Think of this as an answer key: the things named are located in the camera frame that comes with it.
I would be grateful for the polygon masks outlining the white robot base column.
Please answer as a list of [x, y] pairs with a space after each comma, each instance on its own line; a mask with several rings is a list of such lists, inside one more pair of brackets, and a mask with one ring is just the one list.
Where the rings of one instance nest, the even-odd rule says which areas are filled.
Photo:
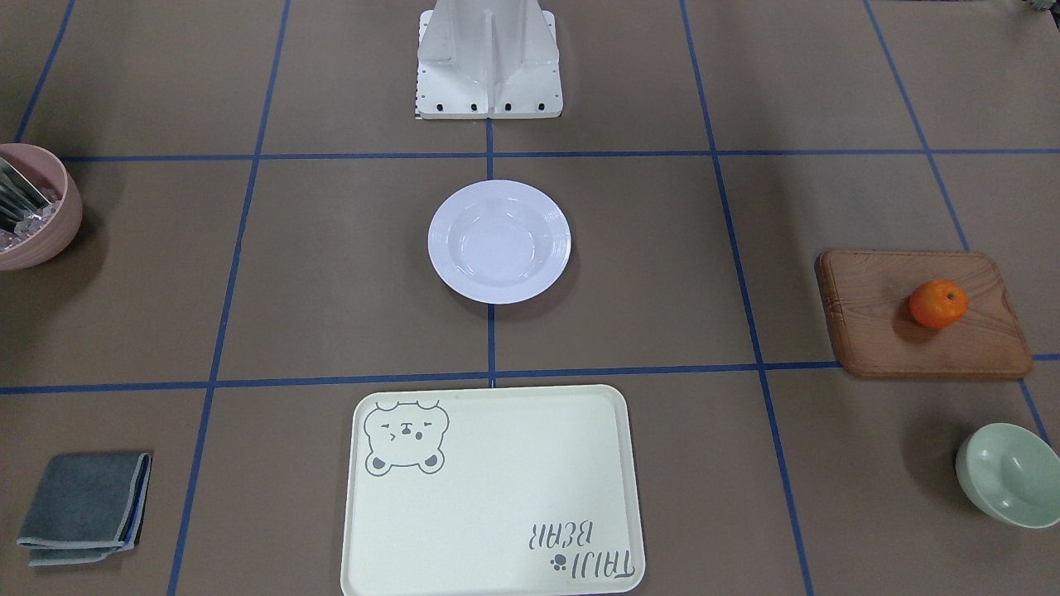
[[537, 1], [438, 1], [417, 34], [417, 118], [563, 113], [556, 17]]

